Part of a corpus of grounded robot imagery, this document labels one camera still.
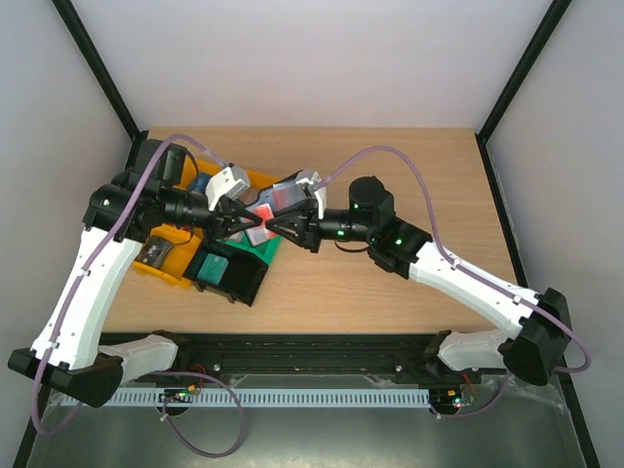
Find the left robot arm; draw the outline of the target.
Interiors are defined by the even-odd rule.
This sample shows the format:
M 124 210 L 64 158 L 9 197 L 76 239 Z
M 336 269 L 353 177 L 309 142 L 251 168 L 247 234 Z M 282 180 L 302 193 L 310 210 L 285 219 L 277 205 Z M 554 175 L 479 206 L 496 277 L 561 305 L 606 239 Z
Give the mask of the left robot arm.
M 184 140 L 143 141 L 133 164 L 92 194 L 58 304 L 33 343 L 12 352 L 10 370 L 98 408 L 121 384 L 174 365 L 180 343 L 168 332 L 115 346 L 99 343 L 121 281 L 151 231 L 168 223 L 215 240 L 260 224 L 239 200 L 250 178 L 232 163 L 219 161 L 202 192 L 180 187 L 184 164 L 193 159 Z

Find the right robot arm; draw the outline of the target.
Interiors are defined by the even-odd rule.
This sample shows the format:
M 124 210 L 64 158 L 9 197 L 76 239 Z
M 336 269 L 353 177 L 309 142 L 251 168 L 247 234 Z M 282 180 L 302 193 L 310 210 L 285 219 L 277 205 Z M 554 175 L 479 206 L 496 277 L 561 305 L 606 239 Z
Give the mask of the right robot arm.
M 397 217 L 393 195 L 374 176 L 350 184 L 346 210 L 327 208 L 322 193 L 301 185 L 304 199 L 276 212 L 268 230 L 312 253 L 325 240 L 364 242 L 382 270 L 436 289 L 493 324 L 491 331 L 439 332 L 424 357 L 432 379 L 444 382 L 458 371 L 499 369 L 529 384 L 549 382 L 570 342 L 557 325 L 568 317 L 560 292 L 522 288 L 441 252 L 431 234 Z

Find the black leather card holder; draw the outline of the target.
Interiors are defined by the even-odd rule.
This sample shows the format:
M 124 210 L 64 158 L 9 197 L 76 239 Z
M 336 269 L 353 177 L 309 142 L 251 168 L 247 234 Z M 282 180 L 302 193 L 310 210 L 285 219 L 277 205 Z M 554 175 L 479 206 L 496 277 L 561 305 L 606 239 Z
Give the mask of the black leather card holder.
M 268 187 L 260 189 L 256 200 L 246 205 L 246 210 L 259 215 L 263 220 L 273 217 L 276 212 L 284 210 L 296 203 L 305 200 L 310 186 L 321 182 L 320 175 L 311 170 L 302 170 L 290 175 Z M 327 204 L 327 190 L 321 189 L 320 195 L 313 195 L 317 201 L 322 201 L 322 208 Z M 248 241 L 253 247 L 262 245 L 277 237 L 264 224 L 245 231 Z

